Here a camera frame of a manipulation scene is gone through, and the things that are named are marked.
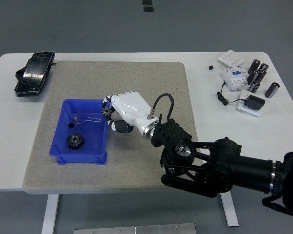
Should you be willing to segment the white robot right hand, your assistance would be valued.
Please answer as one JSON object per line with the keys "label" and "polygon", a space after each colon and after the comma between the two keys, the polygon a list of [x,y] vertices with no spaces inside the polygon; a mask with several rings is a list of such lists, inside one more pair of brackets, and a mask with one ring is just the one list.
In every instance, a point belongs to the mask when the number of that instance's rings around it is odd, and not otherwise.
{"label": "white robot right hand", "polygon": [[152,138],[159,120],[154,113],[136,91],[106,96],[102,103],[102,115],[118,133],[130,133],[136,127],[144,138]]}

